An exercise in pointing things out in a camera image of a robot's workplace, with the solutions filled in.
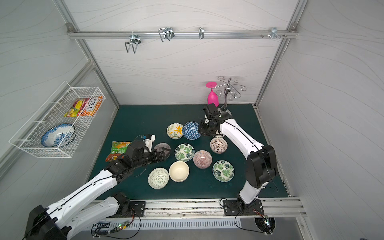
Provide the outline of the blue triangle bowl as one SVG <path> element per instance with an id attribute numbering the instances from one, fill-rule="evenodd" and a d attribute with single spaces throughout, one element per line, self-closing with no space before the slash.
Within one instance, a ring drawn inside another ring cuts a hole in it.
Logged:
<path id="1" fill-rule="evenodd" d="M 183 136 L 188 140 L 197 140 L 201 134 L 198 132 L 199 123 L 197 122 L 187 122 L 182 127 Z"/>

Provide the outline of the purple striped bowl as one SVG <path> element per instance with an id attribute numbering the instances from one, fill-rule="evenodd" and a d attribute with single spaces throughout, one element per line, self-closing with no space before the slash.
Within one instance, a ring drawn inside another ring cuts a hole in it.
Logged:
<path id="1" fill-rule="evenodd" d="M 158 152 L 163 152 L 165 159 L 167 159 L 172 152 L 172 148 L 167 143 L 159 143 L 154 147 Z"/>

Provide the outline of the yellow flower bowl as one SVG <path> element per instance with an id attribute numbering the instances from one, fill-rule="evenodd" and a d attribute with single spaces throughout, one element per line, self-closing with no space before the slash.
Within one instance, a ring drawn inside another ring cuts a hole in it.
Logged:
<path id="1" fill-rule="evenodd" d="M 167 127 L 167 135 L 171 139 L 178 140 L 183 137 L 183 125 L 173 123 Z"/>

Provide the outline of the cream bowl front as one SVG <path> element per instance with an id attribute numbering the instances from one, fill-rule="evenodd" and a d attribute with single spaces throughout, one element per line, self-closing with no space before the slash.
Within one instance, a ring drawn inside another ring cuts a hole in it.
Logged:
<path id="1" fill-rule="evenodd" d="M 169 168 L 169 176 L 176 183 L 185 181 L 189 173 L 190 168 L 188 164 L 182 161 L 174 162 Z"/>

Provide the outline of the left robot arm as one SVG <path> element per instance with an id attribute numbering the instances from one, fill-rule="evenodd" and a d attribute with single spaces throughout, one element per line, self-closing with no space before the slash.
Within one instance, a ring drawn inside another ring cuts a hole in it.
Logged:
<path id="1" fill-rule="evenodd" d="M 137 168 L 164 162 L 171 155 L 168 145 L 153 147 L 152 144 L 152 139 L 133 141 L 125 153 L 73 193 L 46 208 L 41 205 L 35 207 L 29 214 L 24 239 L 69 240 L 104 218 L 133 216 L 134 208 L 123 193 L 114 194 L 93 207 L 88 205 L 130 177 Z"/>

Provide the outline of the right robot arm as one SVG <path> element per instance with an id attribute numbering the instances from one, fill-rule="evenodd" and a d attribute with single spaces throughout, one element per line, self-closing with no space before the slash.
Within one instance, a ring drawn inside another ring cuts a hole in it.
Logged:
<path id="1" fill-rule="evenodd" d="M 239 196 L 242 204 L 249 205 L 278 174 L 276 151 L 253 139 L 231 114 L 220 112 L 215 104 L 206 105 L 204 112 L 206 119 L 200 122 L 198 132 L 204 136 L 226 136 L 246 159 L 246 182 Z"/>

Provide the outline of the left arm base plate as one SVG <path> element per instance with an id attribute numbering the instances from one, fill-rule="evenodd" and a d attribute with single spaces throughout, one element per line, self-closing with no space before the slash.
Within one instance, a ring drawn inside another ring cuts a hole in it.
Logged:
<path id="1" fill-rule="evenodd" d="M 144 216 L 145 209 L 145 201 L 127 201 L 119 207 L 118 215 L 122 217 L 137 215 L 142 218 Z"/>

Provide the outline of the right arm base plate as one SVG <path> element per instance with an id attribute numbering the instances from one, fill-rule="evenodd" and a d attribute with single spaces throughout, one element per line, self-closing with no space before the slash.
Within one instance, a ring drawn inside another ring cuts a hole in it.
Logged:
<path id="1" fill-rule="evenodd" d="M 250 204 L 245 204 L 241 199 L 221 199 L 220 205 L 225 216 L 263 216 L 265 214 L 262 201 L 255 199 Z"/>

